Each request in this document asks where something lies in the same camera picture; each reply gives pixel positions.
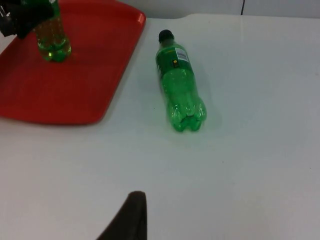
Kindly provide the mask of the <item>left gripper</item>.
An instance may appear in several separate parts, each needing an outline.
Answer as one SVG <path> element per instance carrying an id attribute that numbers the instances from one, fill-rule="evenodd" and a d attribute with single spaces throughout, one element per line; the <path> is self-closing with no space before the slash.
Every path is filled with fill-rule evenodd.
<path id="1" fill-rule="evenodd" d="M 43 22 L 58 15 L 56 0 L 1 0 L 0 32 L 24 39 Z"/>

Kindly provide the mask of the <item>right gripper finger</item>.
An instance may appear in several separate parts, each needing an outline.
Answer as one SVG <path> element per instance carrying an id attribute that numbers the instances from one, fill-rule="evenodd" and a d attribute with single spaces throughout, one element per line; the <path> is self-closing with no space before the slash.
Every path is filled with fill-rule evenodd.
<path id="1" fill-rule="evenodd" d="M 143 191 L 130 192 L 98 240 L 147 240 L 147 198 Z"/>

